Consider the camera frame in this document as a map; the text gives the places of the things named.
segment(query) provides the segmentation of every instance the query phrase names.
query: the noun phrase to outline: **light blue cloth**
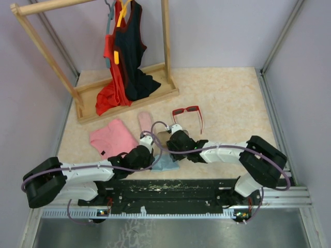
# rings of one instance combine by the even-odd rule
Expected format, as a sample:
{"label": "light blue cloth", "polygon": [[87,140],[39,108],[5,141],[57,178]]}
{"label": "light blue cloth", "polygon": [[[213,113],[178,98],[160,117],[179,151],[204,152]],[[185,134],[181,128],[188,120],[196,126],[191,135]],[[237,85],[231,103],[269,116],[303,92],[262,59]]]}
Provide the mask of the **light blue cloth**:
{"label": "light blue cloth", "polygon": [[170,158],[170,156],[168,154],[162,155],[161,159],[159,160],[159,162],[156,163],[156,165],[154,165],[152,167],[152,172],[165,172],[165,171],[171,171],[171,170],[175,170],[175,169],[179,169],[179,165],[176,162],[172,162],[172,159]]}

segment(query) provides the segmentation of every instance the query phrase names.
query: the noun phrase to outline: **purple wall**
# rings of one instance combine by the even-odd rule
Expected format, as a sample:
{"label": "purple wall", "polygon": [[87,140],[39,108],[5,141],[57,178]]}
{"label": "purple wall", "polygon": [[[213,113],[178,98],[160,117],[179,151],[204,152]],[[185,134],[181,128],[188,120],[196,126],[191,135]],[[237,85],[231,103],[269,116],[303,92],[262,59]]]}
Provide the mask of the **purple wall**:
{"label": "purple wall", "polygon": [[[163,62],[161,0],[138,3],[143,7],[142,40],[148,47],[142,64]],[[172,67],[261,68],[295,3],[169,0]],[[106,68],[107,13],[102,0],[47,12],[78,70]]]}
{"label": "purple wall", "polygon": [[[331,1],[306,1],[267,73],[300,183],[331,229]],[[329,245],[331,236],[327,235]]]}
{"label": "purple wall", "polygon": [[[0,247],[17,247],[29,212],[22,177],[54,155],[70,95],[10,11],[0,1]],[[28,4],[18,0],[18,4]],[[30,18],[57,52],[36,17]],[[74,82],[68,70],[64,70]]]}

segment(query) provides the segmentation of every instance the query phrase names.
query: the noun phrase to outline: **wooden clothing rack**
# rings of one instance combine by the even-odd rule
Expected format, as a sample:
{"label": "wooden clothing rack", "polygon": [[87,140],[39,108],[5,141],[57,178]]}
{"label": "wooden clothing rack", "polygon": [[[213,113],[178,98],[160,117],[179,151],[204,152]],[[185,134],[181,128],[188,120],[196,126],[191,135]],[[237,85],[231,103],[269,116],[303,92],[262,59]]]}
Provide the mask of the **wooden clothing rack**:
{"label": "wooden clothing rack", "polygon": [[164,43],[164,63],[148,66],[142,68],[142,71],[153,76],[153,79],[161,83],[161,86],[153,92],[149,97],[134,101],[131,106],[117,106],[109,109],[101,116],[96,114],[96,101],[98,93],[110,83],[111,77],[92,82],[88,85],[73,87],[68,78],[63,73],[62,69],[54,59],[52,53],[47,48],[43,40],[40,38],[27,16],[30,14],[37,14],[53,9],[60,9],[72,5],[92,2],[95,0],[49,0],[46,2],[30,4],[26,6],[19,6],[12,4],[11,11],[16,16],[26,33],[30,36],[39,51],[45,57],[49,65],[52,67],[63,85],[72,95],[76,103],[76,112],[79,123],[88,123],[100,118],[117,115],[121,112],[135,109],[137,107],[146,106],[173,96],[179,95],[179,89],[171,77],[170,66],[170,23],[169,23],[169,2],[168,0],[161,0],[162,9],[162,26],[163,26],[163,43]]}

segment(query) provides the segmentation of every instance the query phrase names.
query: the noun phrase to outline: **orange hanger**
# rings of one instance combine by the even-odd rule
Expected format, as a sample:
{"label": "orange hanger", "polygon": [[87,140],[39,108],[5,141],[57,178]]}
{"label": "orange hanger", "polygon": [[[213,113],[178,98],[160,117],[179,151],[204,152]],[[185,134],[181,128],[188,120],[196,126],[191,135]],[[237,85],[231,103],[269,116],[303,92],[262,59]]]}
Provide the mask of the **orange hanger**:
{"label": "orange hanger", "polygon": [[[125,5],[123,6],[123,2],[122,0],[119,0],[121,5],[122,5],[122,10],[121,12],[119,13],[119,17],[118,17],[118,21],[117,21],[117,26],[116,27],[120,27],[121,26],[121,21],[122,21],[122,18],[126,15],[127,13],[127,6],[128,6],[128,3],[131,2],[132,0],[127,0],[127,2],[125,3]],[[118,51],[115,51],[114,50],[114,62],[116,65],[119,64],[119,56],[118,56]]]}

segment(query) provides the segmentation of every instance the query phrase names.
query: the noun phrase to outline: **pink shirt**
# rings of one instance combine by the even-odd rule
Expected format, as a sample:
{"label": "pink shirt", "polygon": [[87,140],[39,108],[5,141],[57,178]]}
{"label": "pink shirt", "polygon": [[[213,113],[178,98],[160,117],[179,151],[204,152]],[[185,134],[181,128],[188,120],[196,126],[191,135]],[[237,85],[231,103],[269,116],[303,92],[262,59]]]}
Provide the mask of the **pink shirt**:
{"label": "pink shirt", "polygon": [[138,145],[137,140],[120,119],[114,119],[106,127],[91,132],[89,141],[103,159],[117,156],[122,152],[129,153]]}

